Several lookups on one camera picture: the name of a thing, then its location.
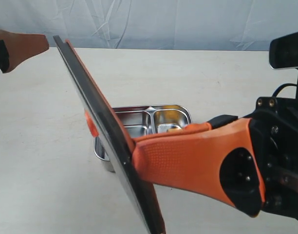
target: black cable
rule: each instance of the black cable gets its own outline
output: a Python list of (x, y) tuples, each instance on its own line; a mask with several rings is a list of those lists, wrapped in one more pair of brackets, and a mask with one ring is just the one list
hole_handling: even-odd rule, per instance
[(276, 97), (281, 91), (282, 89), (286, 88), (286, 87), (289, 87), (289, 86), (295, 86), (296, 87), (296, 84), (293, 84), (293, 83), (286, 83), (286, 84), (282, 84), (280, 85), (276, 90), (275, 92), (272, 94), (273, 97)]

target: stainless steel tray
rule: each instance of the stainless steel tray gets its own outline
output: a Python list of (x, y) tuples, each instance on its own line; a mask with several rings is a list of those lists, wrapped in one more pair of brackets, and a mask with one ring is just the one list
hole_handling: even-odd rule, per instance
[[(132, 138), (182, 129), (192, 123), (189, 111), (180, 105), (129, 106), (113, 108)], [(94, 153), (107, 171), (113, 166), (98, 137), (94, 139)]]

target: white backdrop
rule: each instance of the white backdrop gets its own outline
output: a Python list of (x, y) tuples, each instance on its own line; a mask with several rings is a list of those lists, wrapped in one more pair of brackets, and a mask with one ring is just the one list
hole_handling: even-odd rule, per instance
[(298, 0), (0, 0), (0, 28), (76, 47), (268, 50), (298, 31)]

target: orange rubber gripper pad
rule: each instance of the orange rubber gripper pad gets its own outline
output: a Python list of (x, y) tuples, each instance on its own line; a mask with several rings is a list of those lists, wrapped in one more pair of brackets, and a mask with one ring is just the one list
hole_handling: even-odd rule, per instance
[[(132, 163), (144, 181), (196, 192), (235, 207), (222, 189), (220, 168), (225, 157), (239, 147), (250, 152), (257, 168), (249, 122), (241, 118), (213, 130), (208, 123), (193, 124), (183, 131), (135, 138)], [(264, 191), (260, 183), (262, 202)]]

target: table surface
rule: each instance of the table surface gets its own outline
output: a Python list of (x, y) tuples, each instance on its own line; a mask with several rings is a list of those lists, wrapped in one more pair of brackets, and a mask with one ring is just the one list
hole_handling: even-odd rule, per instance
[[(76, 49), (112, 107), (180, 104), (193, 122), (245, 115), (296, 70), (267, 52)], [(294, 97), (295, 88), (281, 94)], [(156, 186), (169, 234), (298, 234), (211, 198)], [(83, 107), (56, 48), (0, 74), (0, 233), (146, 233), (115, 174), (93, 153)]]

